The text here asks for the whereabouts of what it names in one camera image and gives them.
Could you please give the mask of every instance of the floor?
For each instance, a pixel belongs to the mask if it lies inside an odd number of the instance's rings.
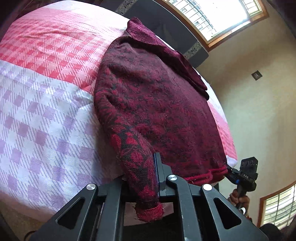
[[[27,232],[37,230],[43,225],[42,222],[18,213],[1,201],[0,212],[19,240],[23,240]]]

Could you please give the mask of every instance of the metal rivet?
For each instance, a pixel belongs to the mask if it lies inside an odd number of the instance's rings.
[[[88,184],[87,186],[86,186],[86,189],[87,190],[94,190],[96,188],[96,185],[95,184],[93,184],[93,183],[90,183],[90,184]]]
[[[211,191],[213,187],[212,187],[212,185],[210,185],[210,184],[204,184],[204,185],[202,186],[202,188],[205,189],[206,191]]]
[[[177,176],[176,175],[169,175],[168,176],[168,179],[170,180],[170,181],[176,181],[177,180]]]

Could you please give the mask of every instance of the bedsheet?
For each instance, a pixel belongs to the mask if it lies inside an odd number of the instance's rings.
[[[123,172],[94,113],[103,54],[128,19],[61,1],[16,20],[0,43],[0,199],[48,220],[86,184]],[[208,105],[229,165],[237,156],[212,88]]]

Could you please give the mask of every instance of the pink stripe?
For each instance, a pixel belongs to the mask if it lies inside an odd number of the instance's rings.
[[[209,101],[207,103],[215,119],[225,155],[237,160],[237,153],[235,151],[233,139],[231,137],[227,122],[219,115],[219,113]]]
[[[81,30],[63,23],[67,18],[77,21],[86,17],[41,8],[16,20],[0,43],[0,59],[73,83],[92,94],[102,57],[122,31]]]

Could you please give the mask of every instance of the window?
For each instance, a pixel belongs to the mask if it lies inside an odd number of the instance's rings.
[[[179,18],[208,51],[268,16],[261,0],[156,1],[164,7],[167,6],[167,9]],[[179,16],[175,14],[177,11],[181,12]],[[198,17],[203,17],[208,23],[207,26],[197,26]]]
[[[282,229],[292,222],[296,215],[295,188],[296,183],[293,183],[284,190],[260,199],[261,215],[258,220],[260,226],[272,223]]]

